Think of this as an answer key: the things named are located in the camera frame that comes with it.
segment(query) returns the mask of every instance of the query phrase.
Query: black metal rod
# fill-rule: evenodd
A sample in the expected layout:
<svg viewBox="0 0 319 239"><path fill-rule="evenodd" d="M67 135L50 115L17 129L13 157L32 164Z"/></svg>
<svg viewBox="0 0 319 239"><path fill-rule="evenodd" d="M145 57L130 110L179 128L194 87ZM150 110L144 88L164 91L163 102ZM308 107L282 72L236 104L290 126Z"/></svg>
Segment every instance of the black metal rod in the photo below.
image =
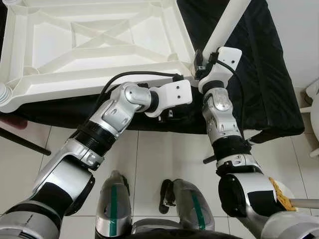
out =
<svg viewBox="0 0 319 239"><path fill-rule="evenodd" d="M36 144L34 144L34 143L24 139L24 138L21 138L21 137L15 135L9 131L6 131L3 128L0 128L0 136L3 138L6 138L8 140L11 140L12 142L23 145L24 147L27 147L27 148L32 149L34 151L37 151L39 153L43 153L44 155L49 156L51 154L51 151L49 151L45 148L42 148L39 145L36 145Z"/></svg>
<svg viewBox="0 0 319 239"><path fill-rule="evenodd" d="M213 161L215 161L215 160L217 160L217 159L216 159L215 155L213 155L213 156L211 156L211 157L209 157L209 158L207 158L207 159L204 159L204 160L203 160L203 163L204 163L204 164L207 164L207 163L213 162Z"/></svg>

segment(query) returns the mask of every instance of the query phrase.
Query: tile grout line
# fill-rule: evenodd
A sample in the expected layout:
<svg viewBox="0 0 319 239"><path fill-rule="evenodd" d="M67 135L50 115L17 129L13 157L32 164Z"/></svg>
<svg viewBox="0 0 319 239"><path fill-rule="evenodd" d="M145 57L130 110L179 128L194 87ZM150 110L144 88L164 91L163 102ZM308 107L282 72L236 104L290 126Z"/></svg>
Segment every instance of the tile grout line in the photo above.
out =
<svg viewBox="0 0 319 239"><path fill-rule="evenodd" d="M51 129L52 129L52 126L50 126L50 130L49 130L49 134L48 134L48 138L46 139L46 142L45 142L45 149L46 149L46 147L47 147L47 145L48 145L48 142L49 142L49 138L50 138L50 134L51 134ZM38 171L38 173L40 172L40 170L41 170L41 167L42 167L42 162L43 162L43 158L44 158L44 154L42 155L42 159L41 159L41 163L40 163L40 167L39 167L39 171Z"/></svg>
<svg viewBox="0 0 319 239"><path fill-rule="evenodd" d="M298 167L299 167L299 172L300 172L301 180L303 181L303 185L304 185L304 189L305 189L305 194L306 194L306 197L307 197L307 199L308 199L308 195L307 195L307 191L306 191L306 186L305 186L305 182L304 182L304 178L303 178L303 173L301 172L301 168L300 168L300 165L299 165L298 156L297 156L297 152L296 152L296 149L295 149L295 145L294 145L293 138L290 137L290 140L291 140L291 143L292 143L293 148L294 148L294 152L295 152L295 156L296 156L297 165L298 165Z"/></svg>
<svg viewBox="0 0 319 239"><path fill-rule="evenodd" d="M132 217L134 217L134 208L135 208L135 187L136 187L136 173L138 169L138 156L139 156L139 137L140 137L140 131L138 131L138 142L136 145L136 162L135 162L135 177L134 177L134 196L133 196L133 212Z"/></svg>
<svg viewBox="0 0 319 239"><path fill-rule="evenodd" d="M228 221L228 231L229 231L229 234L230 234L229 217L227 217L227 221Z"/></svg>

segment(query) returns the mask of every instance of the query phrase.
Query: black cloth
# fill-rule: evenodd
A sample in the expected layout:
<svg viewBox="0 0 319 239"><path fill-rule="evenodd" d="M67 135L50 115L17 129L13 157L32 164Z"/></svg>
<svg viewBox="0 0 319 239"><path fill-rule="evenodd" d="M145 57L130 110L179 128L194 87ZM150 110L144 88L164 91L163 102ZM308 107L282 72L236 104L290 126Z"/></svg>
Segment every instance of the black cloth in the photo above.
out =
<svg viewBox="0 0 319 239"><path fill-rule="evenodd" d="M203 49L228 1L177 0L194 49ZM244 90L244 128L262 133L254 138L263 142L276 137L300 134L303 120L291 78L283 59L283 50L265 0L252 0L226 46L242 50L237 68ZM233 77L227 90L234 105L234 116L241 125L242 95L240 83ZM129 129L206 134L201 114L202 94L193 88L193 102L173 108L173 118L163 113L163 122L145 114L136 114ZM76 128L91 112L97 96L30 103L13 114L28 120L55 126Z"/></svg>
<svg viewBox="0 0 319 239"><path fill-rule="evenodd" d="M2 3L2 1L0 1L0 52L2 51L6 13L7 13L7 8Z"/></svg>

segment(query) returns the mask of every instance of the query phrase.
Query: yellow sponge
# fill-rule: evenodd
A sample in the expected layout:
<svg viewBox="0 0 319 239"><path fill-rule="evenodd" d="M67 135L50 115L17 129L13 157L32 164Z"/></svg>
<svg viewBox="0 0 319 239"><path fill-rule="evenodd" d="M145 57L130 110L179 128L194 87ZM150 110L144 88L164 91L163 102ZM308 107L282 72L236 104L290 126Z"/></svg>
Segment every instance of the yellow sponge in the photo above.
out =
<svg viewBox="0 0 319 239"><path fill-rule="evenodd" d="M273 178L269 178L270 182L273 184L275 190L276 190L276 194L277 194L277 200L281 203L281 205L283 205L283 207L287 210L287 211L296 211L296 208L293 207L293 205L291 204L289 198L287 198L283 192L280 190L278 184L276 183L276 181Z"/></svg>

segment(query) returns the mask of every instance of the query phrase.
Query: white tile floor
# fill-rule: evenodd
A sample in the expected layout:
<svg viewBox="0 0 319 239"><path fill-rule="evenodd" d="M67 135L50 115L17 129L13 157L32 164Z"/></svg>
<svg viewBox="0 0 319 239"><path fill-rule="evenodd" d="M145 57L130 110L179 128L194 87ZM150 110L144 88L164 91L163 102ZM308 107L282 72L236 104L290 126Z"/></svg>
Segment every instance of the white tile floor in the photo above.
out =
<svg viewBox="0 0 319 239"><path fill-rule="evenodd" d="M303 106L300 89L296 89ZM296 197L319 198L319 158L309 158L318 147L312 133L309 116L305 115L306 133L272 140L253 147L252 153L264 173L286 184ZM74 131L31 123L31 128L19 132L22 136L55 152ZM20 145L0 138L0 214L25 199L31 191L38 171L50 159ZM250 232L238 220L228 218L220 206L218 176L214 163L202 160L213 154L208 137L177 133L126 131L108 152L101 168L94 172L96 185L82 209L66 217L61 238L93 238L94 216L99 190L114 169L124 174L130 184L134 221L145 217L178 220L176 211L165 217L158 212L160 185L163 179L183 178L194 183L206 197L215 216L216 230L250 239ZM319 211L302 210L319 216Z"/></svg>

